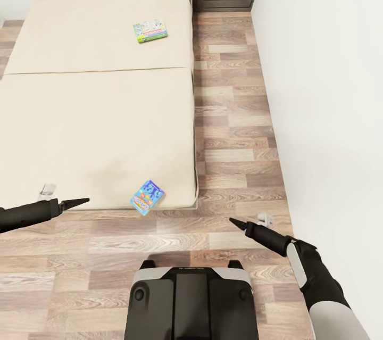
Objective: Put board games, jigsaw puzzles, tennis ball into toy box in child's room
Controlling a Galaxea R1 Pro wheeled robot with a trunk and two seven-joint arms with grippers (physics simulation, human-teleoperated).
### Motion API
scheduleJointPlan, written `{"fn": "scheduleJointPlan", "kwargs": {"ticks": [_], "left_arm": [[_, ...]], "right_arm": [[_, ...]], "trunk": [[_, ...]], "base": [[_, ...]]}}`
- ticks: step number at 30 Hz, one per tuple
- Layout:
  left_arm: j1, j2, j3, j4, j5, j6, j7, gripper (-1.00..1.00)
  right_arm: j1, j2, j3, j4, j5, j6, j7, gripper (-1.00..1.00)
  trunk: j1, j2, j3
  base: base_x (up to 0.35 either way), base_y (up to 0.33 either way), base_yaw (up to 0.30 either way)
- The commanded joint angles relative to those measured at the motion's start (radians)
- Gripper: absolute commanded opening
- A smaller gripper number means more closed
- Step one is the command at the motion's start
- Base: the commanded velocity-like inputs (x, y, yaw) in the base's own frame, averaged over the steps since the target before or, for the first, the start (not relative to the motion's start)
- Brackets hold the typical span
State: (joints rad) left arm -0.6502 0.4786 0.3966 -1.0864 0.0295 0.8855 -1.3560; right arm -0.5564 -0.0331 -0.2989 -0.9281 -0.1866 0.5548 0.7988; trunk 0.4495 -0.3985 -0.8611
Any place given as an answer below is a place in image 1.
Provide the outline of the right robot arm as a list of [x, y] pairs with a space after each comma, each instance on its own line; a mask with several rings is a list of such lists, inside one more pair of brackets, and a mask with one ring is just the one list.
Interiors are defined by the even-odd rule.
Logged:
[[229, 217], [247, 237], [288, 258], [299, 289], [304, 295], [315, 340], [371, 340], [343, 296], [340, 283], [321, 262], [316, 247], [269, 229], [273, 217], [257, 215], [258, 222]]

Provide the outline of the board game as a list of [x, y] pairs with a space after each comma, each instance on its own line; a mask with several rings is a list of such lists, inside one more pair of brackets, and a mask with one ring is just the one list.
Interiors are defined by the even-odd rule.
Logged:
[[134, 24], [133, 27], [138, 43], [167, 36], [162, 19]]
[[148, 179], [129, 202], [145, 216], [163, 195], [164, 191]]

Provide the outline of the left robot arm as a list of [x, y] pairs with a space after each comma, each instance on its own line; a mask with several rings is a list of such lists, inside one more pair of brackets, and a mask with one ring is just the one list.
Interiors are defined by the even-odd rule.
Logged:
[[64, 200], [58, 203], [58, 198], [51, 199], [56, 187], [53, 184], [43, 184], [37, 196], [38, 203], [26, 204], [7, 210], [0, 208], [0, 233], [49, 221], [62, 214], [62, 211], [90, 201], [90, 198], [81, 198]]

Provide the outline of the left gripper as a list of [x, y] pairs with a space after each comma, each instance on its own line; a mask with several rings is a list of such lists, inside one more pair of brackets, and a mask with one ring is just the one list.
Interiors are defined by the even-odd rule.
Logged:
[[22, 228], [36, 225], [52, 218], [58, 217], [62, 211], [73, 208], [74, 206], [89, 202], [90, 198], [64, 200], [58, 203], [58, 198], [49, 201], [40, 201], [21, 206], [21, 225]]

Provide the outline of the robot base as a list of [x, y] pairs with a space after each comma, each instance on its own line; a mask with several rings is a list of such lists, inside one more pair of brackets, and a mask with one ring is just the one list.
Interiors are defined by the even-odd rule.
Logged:
[[229, 267], [160, 267], [143, 261], [129, 297], [124, 340], [259, 340], [253, 290]]

